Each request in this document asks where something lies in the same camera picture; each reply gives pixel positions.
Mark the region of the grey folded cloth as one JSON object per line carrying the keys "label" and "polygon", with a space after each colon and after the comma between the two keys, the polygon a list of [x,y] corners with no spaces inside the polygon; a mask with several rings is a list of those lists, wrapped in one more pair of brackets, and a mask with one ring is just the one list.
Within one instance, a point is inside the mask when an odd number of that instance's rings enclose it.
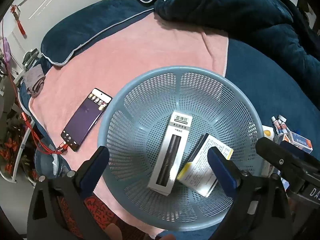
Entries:
{"label": "grey folded cloth", "polygon": [[46,76],[40,64],[35,65],[23,74],[23,81],[27,93],[31,97],[36,98],[40,94],[44,86],[45,78]]}

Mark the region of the red tassel ornament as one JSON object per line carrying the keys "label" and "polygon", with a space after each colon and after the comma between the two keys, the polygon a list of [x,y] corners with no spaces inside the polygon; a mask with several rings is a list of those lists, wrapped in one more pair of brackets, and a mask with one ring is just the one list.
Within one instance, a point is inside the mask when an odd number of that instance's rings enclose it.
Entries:
{"label": "red tassel ornament", "polygon": [[18,29],[19,29],[21,35],[23,37],[26,37],[25,30],[24,30],[24,28],[21,24],[21,21],[20,21],[20,13],[21,13],[20,9],[18,8],[18,6],[12,4],[11,8],[10,8],[10,12],[12,13],[12,15],[17,23],[17,26],[18,26]]}

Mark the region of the white box with black pen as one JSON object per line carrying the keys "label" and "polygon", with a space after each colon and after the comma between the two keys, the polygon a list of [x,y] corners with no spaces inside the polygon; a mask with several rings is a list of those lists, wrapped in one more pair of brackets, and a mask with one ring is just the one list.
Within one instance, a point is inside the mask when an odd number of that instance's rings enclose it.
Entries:
{"label": "white box with black pen", "polygon": [[174,111],[169,119],[148,188],[168,196],[174,186],[193,117]]}

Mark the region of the white yellow medicine box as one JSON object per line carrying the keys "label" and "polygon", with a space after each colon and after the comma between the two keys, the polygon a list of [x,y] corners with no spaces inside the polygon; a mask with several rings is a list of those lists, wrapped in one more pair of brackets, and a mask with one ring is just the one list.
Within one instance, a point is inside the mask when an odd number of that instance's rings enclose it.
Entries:
{"label": "white yellow medicine box", "polygon": [[227,160],[234,152],[232,148],[206,133],[176,178],[180,183],[203,197],[209,197],[217,184],[217,178],[208,164],[207,158],[208,150],[212,147],[217,147]]}

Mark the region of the black smartphone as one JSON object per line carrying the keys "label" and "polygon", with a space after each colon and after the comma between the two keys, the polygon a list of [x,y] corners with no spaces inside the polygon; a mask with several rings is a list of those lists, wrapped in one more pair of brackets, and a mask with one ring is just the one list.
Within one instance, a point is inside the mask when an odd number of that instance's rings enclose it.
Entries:
{"label": "black smartphone", "polygon": [[61,132],[61,138],[73,152],[79,150],[111,100],[111,96],[94,88],[72,115]]}

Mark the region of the dark blue fleece duvet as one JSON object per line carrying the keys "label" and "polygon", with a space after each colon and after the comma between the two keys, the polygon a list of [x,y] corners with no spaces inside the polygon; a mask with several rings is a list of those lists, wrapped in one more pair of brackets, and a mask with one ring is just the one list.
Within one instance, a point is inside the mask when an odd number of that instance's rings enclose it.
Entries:
{"label": "dark blue fleece duvet", "polygon": [[225,31],[283,68],[319,105],[319,37],[291,3],[282,0],[157,0],[167,21]]}

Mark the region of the dark blue bed sheet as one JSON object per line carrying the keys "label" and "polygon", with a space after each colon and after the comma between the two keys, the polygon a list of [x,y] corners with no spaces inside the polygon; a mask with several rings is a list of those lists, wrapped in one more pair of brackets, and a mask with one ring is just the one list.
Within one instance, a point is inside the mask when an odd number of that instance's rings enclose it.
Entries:
{"label": "dark blue bed sheet", "polygon": [[282,115],[290,129],[311,140],[311,154],[319,158],[319,109],[272,59],[230,39],[226,78],[246,94],[263,125],[270,126],[272,116]]}

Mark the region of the light blue plastic basket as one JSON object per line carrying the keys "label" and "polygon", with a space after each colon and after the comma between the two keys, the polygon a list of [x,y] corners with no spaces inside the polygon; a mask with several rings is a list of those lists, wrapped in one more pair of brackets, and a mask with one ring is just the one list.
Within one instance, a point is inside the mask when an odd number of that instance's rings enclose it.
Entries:
{"label": "light blue plastic basket", "polygon": [[261,173],[255,145],[263,136],[247,96],[223,76],[191,66],[149,71],[125,85],[108,105],[98,145],[110,160],[103,178],[133,217],[172,231],[219,224],[232,205],[218,183],[204,197],[177,175],[204,135],[232,149],[241,170]]}

